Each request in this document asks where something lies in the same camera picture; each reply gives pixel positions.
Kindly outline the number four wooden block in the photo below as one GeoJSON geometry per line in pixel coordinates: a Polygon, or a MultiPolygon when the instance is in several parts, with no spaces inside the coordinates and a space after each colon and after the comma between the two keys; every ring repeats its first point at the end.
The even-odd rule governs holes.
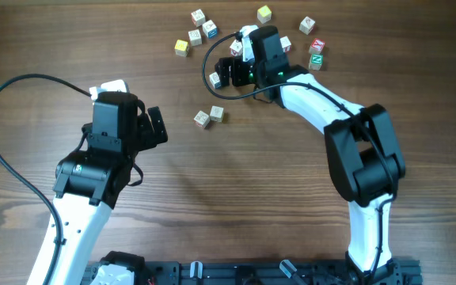
{"type": "Polygon", "coordinates": [[[219,106],[213,106],[210,112],[210,119],[215,122],[221,123],[224,116],[224,108],[219,106]]]}

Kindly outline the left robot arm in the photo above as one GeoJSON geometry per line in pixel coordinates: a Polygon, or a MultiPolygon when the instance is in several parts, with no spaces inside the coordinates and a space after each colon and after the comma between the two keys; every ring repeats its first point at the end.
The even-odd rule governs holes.
{"type": "Polygon", "coordinates": [[[146,108],[131,93],[103,92],[93,102],[93,120],[82,126],[81,143],[55,171],[51,218],[30,284],[79,284],[91,252],[119,194],[134,186],[139,152],[168,140],[159,108],[146,108]]]}

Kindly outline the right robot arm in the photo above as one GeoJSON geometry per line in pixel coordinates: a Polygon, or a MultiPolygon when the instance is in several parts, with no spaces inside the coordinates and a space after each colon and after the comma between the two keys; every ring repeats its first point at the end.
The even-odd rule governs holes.
{"type": "Polygon", "coordinates": [[[323,134],[332,183],[348,202],[349,279],[373,284],[390,277],[390,207],[405,162],[387,111],[380,104],[346,101],[305,67],[292,66],[275,26],[245,26],[232,38],[241,43],[242,53],[216,63],[220,81],[207,84],[207,90],[252,85],[251,97],[262,93],[266,102],[300,115],[323,134]]]}

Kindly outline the cat picture red block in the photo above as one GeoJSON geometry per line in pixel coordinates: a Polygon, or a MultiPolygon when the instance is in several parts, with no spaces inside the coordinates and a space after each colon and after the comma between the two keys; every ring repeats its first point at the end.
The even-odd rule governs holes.
{"type": "Polygon", "coordinates": [[[196,126],[205,129],[207,125],[210,123],[210,116],[203,111],[199,111],[196,116],[194,117],[194,122],[196,126]]]}

